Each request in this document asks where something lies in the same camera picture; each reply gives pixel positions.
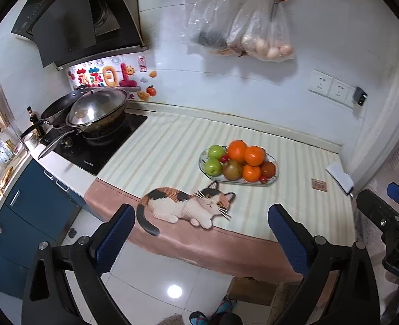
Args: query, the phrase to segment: green apple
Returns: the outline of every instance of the green apple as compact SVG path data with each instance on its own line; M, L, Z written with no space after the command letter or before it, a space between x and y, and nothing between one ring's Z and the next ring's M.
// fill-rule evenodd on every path
M212 145L209 149L209 158L220 159L226 153L225 149L220 145Z
M209 159L204 166L204 170L209 176L219 176L222 173L222 164L218 159Z

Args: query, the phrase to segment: cabinet handle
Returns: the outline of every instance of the cabinet handle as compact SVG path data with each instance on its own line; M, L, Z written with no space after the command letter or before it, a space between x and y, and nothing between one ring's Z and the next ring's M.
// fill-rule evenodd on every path
M61 188L63 191L65 191L66 193L70 190L70 188L67 187L67 186L66 186L66 188L64 188L64 187L61 185L61 182L58 181L58 180L57 180L55 183L57 184L58 187L60 187L60 188Z
M50 180L54 180L54 175L53 174L51 174L51 173L49 173L48 171L46 171L46 170L43 170L43 173L46 175L46 177L47 178L49 178Z
M12 202L10 203L11 206L13 206L13 204L16 203L20 193L21 193L21 191L19 191L19 190L16 192L15 196L12 199Z

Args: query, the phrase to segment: person's foot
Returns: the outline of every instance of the person's foot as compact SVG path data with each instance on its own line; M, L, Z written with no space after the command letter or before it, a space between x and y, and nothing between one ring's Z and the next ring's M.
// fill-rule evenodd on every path
M209 325L209 320L200 311L194 311L189 315L189 321L192 325Z
M236 304L237 304L236 300L230 300L227 296L225 296L221 304L219 304L219 307L216 309L216 311L213 313L213 315L210 318L213 318L221 313L231 313Z

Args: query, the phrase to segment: plastic packaging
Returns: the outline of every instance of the plastic packaging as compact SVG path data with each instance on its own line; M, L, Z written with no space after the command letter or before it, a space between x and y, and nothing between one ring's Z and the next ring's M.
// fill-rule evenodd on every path
M287 16L279 0L249 0L240 9L227 38L235 52L246 52L261 61L294 58Z
M200 45L212 54L232 55L226 39L244 0L197 0L186 27L187 44Z

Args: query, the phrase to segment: bottle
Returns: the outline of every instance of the bottle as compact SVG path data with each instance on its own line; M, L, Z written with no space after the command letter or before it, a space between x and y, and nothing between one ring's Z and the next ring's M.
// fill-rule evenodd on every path
M33 111L31 110L31 106L28 106L27 111L28 111L28 113L30 114L30 121L31 121L31 123L32 123L32 124L37 123L37 122L38 122L37 115L36 115L35 113L33 113ZM37 135L38 135L40 138L43 138L43 137L44 137L44 130L43 130L43 127L42 127L41 125L40 125L40 126L37 126L36 130L37 130Z

